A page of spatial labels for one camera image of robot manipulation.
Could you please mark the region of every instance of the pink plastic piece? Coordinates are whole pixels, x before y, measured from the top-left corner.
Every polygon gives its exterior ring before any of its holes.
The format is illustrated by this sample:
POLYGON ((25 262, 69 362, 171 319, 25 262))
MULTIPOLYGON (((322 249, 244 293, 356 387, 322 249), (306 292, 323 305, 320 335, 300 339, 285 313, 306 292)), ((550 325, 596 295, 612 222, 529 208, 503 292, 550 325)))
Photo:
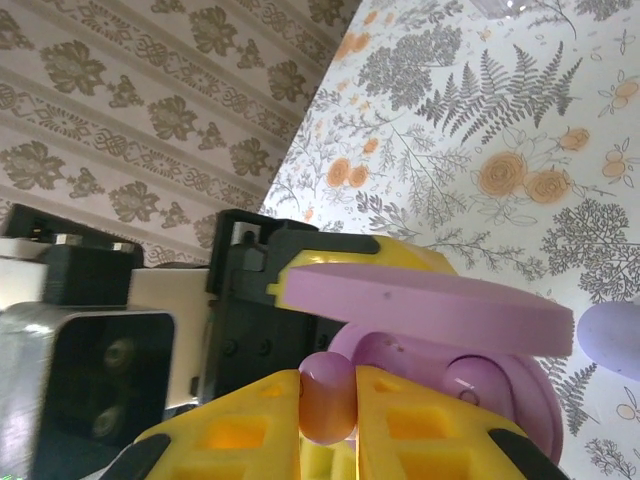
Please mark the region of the pink plastic piece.
POLYGON ((356 371, 338 353, 315 353, 300 364, 300 431, 314 443, 331 445, 356 426, 356 371))
POLYGON ((439 345, 356 324, 343 327, 329 350, 341 353, 353 365, 373 365, 452 396, 458 396, 460 391, 452 391, 451 377, 473 383, 479 406, 501 415, 506 413, 555 464, 560 461, 563 442, 560 405, 544 371, 533 358, 439 345), (509 386, 486 363, 474 366, 466 361, 478 360, 477 357, 503 372, 509 386), (492 385, 499 391, 491 391, 492 385))
POLYGON ((452 397, 516 420, 511 382, 502 369, 483 357, 464 357, 447 368, 441 391, 452 397))
POLYGON ((292 268, 284 302, 296 309, 484 352, 571 354, 573 315, 511 287, 456 275, 362 264, 292 268))

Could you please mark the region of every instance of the screw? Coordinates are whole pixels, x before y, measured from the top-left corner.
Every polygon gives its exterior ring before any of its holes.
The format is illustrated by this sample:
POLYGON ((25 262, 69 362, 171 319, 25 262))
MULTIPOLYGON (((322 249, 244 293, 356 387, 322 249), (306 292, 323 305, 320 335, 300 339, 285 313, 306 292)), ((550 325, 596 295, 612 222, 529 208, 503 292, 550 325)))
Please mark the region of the screw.
POLYGON ((58 233, 53 236, 53 243, 55 245, 78 246, 82 243, 82 237, 80 235, 71 235, 70 233, 58 233))
POLYGON ((104 364, 107 368, 123 368, 128 366, 133 356, 133 342, 128 338, 116 340, 104 352, 104 364))
POLYGON ((260 344, 260 349, 258 350, 258 355, 261 357, 266 357, 271 353, 271 341, 263 340, 260 344))
POLYGON ((111 250, 115 252, 133 253, 133 244, 116 242, 111 245, 111 250))
POLYGON ((318 350, 326 350, 329 346, 329 337, 327 337, 326 335, 320 335, 320 338, 318 338, 317 346, 318 350))
POLYGON ((238 351, 238 342, 235 340, 225 340, 222 344, 222 353, 227 357, 232 357, 238 351))
POLYGON ((96 438, 102 438, 109 435, 120 418, 120 408, 111 407, 102 412, 93 422, 92 433, 96 438))

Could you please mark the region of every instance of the square hole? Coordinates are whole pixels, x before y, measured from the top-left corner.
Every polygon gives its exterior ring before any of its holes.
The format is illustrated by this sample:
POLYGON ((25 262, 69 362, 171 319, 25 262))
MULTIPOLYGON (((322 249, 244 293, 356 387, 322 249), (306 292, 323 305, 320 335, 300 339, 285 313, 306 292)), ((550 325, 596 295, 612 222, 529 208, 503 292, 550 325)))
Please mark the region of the square hole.
POLYGON ((198 441, 198 448, 260 448, 268 427, 268 419, 262 416, 227 415, 216 418, 198 441))
POLYGON ((471 479, 470 458, 464 450, 401 452, 398 456, 407 480, 471 479))
POLYGON ((451 436, 443 412, 435 408, 391 408, 387 413, 389 435, 395 440, 442 439, 451 436))

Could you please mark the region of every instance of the pink foam disc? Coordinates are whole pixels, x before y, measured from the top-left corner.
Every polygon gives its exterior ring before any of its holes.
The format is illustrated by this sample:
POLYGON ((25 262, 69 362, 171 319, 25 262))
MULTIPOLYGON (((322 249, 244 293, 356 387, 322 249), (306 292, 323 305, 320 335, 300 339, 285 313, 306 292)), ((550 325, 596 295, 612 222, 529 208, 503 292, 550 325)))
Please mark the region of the pink foam disc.
POLYGON ((571 354, 568 308, 511 287, 362 264, 292 268, 284 303, 314 315, 497 353, 571 354))

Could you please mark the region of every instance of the fern print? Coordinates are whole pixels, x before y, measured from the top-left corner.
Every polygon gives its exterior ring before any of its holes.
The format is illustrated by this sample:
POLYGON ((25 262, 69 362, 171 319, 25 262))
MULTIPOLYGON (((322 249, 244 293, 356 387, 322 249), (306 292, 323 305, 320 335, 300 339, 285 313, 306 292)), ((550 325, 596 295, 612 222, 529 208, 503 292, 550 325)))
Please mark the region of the fern print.
POLYGON ((539 363, 558 395, 560 405, 566 414, 567 427, 574 437, 578 435, 580 428, 587 420, 600 423, 582 408, 584 392, 597 369, 595 363, 581 368, 571 375, 567 375, 567 359, 565 357, 543 358, 539 360, 539 363))
POLYGON ((485 50, 479 75, 467 62, 460 85, 451 74, 444 91, 436 89, 417 114, 432 121, 434 127, 442 124, 443 132, 449 127, 450 135, 466 127, 462 143, 483 132, 482 144, 487 144, 503 128, 527 117, 533 118, 538 128, 551 107, 564 116, 573 101, 571 83, 582 58, 560 74, 564 51, 562 42, 551 62, 543 69, 538 68, 537 60, 530 53, 517 45, 513 48, 517 61, 512 73, 485 50))

